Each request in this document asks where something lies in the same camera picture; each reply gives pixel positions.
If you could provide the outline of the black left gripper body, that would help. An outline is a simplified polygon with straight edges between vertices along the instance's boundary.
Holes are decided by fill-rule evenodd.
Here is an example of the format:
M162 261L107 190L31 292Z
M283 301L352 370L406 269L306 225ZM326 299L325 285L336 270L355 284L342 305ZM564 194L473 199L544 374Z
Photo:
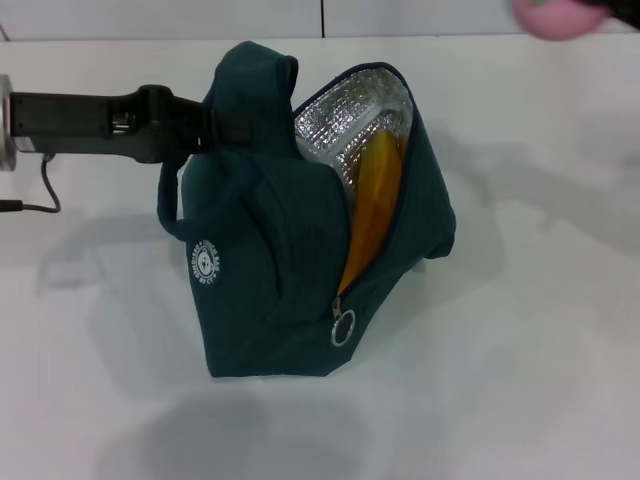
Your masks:
M8 106L8 138L19 152L182 165L206 151L204 106L165 86L145 85L122 96L12 92Z

